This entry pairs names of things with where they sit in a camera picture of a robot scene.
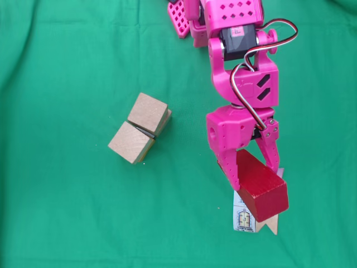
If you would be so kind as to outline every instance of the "black servo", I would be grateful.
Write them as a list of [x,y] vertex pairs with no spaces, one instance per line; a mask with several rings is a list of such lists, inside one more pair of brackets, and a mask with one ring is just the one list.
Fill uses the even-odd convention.
[[219,38],[224,45],[226,61],[242,59],[249,49],[257,46],[254,24],[222,29]]

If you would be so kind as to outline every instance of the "green fabric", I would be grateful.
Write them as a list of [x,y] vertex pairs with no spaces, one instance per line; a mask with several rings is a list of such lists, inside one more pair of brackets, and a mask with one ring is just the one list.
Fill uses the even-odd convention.
[[[0,0],[0,267],[356,267],[355,1],[264,6],[300,30],[272,56],[290,199],[278,236],[233,230],[205,129],[227,102],[167,1]],[[139,92],[173,115],[131,165],[107,145]]]

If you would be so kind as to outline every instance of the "red wooden block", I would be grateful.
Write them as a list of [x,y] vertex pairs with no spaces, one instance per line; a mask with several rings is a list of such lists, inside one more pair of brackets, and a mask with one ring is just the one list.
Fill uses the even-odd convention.
[[247,150],[237,152],[239,196],[257,222],[288,209],[286,182]]

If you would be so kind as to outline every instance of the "printed label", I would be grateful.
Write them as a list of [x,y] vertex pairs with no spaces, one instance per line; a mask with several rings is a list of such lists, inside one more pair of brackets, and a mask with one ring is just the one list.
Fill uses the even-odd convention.
[[232,37],[244,36],[243,26],[233,27],[230,29]]

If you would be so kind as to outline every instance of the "wooden block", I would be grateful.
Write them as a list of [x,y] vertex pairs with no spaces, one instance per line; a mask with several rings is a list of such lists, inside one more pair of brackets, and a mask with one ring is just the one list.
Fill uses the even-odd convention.
[[171,110],[168,109],[168,110],[167,110],[166,117],[164,118],[162,124],[159,126],[159,129],[157,130],[156,137],[161,134],[162,130],[163,130],[163,129],[165,128],[165,126],[167,125],[167,122],[168,122],[168,120],[170,119],[171,114],[172,114]]
[[154,142],[154,139],[124,122],[108,146],[131,164],[135,164],[145,157]]
[[269,219],[266,219],[263,222],[255,222],[255,231],[259,232],[264,225],[267,225],[275,235],[278,235],[278,221],[279,215],[277,214]]
[[239,196],[257,222],[288,209],[286,182],[247,150],[237,152]]
[[128,121],[157,136],[168,114],[167,104],[140,93],[130,111]]

